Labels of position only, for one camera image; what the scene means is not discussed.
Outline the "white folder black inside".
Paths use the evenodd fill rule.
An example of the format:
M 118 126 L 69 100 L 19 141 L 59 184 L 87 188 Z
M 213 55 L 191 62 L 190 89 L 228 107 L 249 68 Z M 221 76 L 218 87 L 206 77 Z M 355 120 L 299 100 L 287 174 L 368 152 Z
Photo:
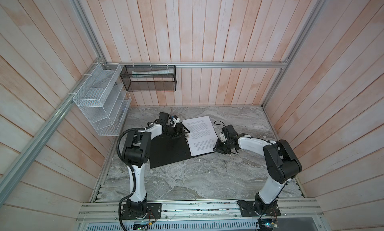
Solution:
M 211 154 L 213 152 L 214 151 L 210 151 L 205 154 L 192 156 L 186 136 L 174 138 L 169 135 L 162 134 L 151 140 L 149 158 L 150 168 L 154 169 L 191 158 Z

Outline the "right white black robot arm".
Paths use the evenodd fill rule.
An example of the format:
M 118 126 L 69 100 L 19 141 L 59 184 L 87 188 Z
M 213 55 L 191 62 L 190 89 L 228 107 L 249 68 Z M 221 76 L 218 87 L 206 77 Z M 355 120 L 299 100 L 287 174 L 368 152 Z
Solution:
M 262 216 L 277 202 L 278 196 L 292 179 L 302 171 L 302 165 L 286 140 L 268 141 L 235 131 L 233 125 L 222 128 L 213 151 L 231 154 L 232 150 L 248 150 L 265 158 L 268 178 L 263 188 L 256 194 L 254 207 Z

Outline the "right green circuit board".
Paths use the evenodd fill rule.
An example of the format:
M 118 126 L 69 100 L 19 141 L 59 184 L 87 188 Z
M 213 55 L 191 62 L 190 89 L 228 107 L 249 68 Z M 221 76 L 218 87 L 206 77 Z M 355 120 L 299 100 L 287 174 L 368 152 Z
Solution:
M 273 231 L 278 225 L 272 219 L 260 219 L 258 221 L 258 231 Z

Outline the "metal folder clip mechanism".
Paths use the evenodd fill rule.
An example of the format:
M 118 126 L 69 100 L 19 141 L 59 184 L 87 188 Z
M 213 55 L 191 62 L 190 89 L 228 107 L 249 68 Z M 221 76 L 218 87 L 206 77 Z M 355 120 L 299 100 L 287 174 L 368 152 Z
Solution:
M 185 137 L 186 137 L 186 142 L 189 144 L 190 134 L 189 134 L 189 133 L 186 133 L 186 134 L 185 134 Z

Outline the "black mesh basket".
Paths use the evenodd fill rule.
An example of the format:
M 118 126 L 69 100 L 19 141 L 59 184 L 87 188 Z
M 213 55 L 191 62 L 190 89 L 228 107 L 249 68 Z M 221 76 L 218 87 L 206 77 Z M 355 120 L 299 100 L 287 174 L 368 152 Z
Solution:
M 155 70 L 155 69 L 174 69 L 175 73 L 173 78 L 132 78 L 133 70 Z M 177 90 L 177 74 L 176 67 L 173 65 L 139 65 L 131 66 L 124 65 L 120 78 L 129 92 L 144 92 L 144 91 L 164 91 L 164 92 L 175 92 Z

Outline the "horizontal aluminium wall bar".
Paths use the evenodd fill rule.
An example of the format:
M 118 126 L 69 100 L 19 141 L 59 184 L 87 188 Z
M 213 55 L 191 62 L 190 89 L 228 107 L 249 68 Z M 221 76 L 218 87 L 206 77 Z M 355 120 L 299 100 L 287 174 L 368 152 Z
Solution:
M 176 68 L 285 68 L 287 62 L 281 61 L 229 61 L 229 62 L 116 62 L 116 64 L 139 66 L 139 65 L 173 65 Z

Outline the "aluminium front rail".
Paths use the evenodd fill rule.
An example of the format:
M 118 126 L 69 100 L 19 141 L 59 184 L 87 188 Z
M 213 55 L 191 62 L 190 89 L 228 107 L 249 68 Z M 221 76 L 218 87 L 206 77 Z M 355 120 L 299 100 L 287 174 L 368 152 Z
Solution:
M 197 220 L 239 220 L 257 219 L 242 217 L 236 199 L 229 200 L 187 200 L 187 201 L 153 201 L 161 203 L 162 214 L 158 221 L 197 221 Z M 76 223 L 110 223 L 117 222 L 118 202 L 85 203 L 76 218 Z M 316 199 L 281 198 L 278 206 L 282 218 L 324 217 Z

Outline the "left green circuit board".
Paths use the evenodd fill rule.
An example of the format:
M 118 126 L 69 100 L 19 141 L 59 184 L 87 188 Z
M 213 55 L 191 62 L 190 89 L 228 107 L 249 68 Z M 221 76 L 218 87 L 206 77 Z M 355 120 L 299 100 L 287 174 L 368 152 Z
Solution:
M 149 226 L 151 225 L 151 223 L 147 223 L 147 224 L 133 224 L 133 230 L 139 230 L 139 231 L 146 231 L 148 230 Z

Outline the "paper inside black basket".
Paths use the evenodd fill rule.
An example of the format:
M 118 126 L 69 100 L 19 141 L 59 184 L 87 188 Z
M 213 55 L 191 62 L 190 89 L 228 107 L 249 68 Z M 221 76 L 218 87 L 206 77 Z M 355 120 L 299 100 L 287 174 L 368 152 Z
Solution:
M 174 69 L 133 70 L 132 78 L 173 78 Z

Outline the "printed paper sheet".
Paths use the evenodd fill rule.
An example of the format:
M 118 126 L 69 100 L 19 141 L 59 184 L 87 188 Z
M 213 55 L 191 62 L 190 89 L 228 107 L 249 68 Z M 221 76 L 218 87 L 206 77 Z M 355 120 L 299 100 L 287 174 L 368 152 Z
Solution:
M 187 119 L 183 124 L 190 130 L 189 147 L 192 156 L 214 152 L 218 136 L 209 116 Z

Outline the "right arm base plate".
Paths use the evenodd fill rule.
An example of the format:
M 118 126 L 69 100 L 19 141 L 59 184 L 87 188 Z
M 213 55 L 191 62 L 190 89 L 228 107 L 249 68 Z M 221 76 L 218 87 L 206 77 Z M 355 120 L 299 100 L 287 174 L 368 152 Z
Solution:
M 261 215 L 267 217 L 279 217 L 281 211 L 277 201 L 271 204 L 264 204 L 262 201 L 245 201 L 238 200 L 237 205 L 240 208 L 242 217 L 260 217 Z

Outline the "green circuit board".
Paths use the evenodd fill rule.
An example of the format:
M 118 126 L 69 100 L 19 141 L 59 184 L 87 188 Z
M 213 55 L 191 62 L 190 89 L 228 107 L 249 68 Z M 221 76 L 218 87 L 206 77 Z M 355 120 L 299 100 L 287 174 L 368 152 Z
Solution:
M 151 225 L 151 223 L 147 223 L 147 224 L 133 224 L 133 230 L 139 230 L 139 231 L 146 231 L 148 230 L 149 226 Z
M 258 221 L 258 231 L 273 231 L 278 225 L 272 219 L 260 219 Z

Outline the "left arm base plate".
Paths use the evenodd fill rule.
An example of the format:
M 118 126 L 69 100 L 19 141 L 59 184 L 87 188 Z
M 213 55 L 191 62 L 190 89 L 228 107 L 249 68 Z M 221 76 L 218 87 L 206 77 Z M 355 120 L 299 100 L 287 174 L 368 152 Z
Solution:
M 122 220 L 159 220 L 162 214 L 161 203 L 148 203 L 145 211 L 139 212 L 136 208 L 131 208 L 127 204 L 123 204 L 121 212 Z

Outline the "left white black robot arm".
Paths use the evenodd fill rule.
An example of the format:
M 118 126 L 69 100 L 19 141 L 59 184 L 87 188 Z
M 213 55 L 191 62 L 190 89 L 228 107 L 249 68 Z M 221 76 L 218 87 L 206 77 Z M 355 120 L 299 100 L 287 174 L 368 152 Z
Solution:
M 147 123 L 146 127 L 131 128 L 119 136 L 117 154 L 129 168 L 131 192 L 120 201 L 120 205 L 126 202 L 120 208 L 122 214 L 137 218 L 147 215 L 146 163 L 153 158 L 151 168 L 157 168 L 190 159 L 192 156 L 186 138 L 189 132 L 178 116 L 160 112 L 159 118 Z

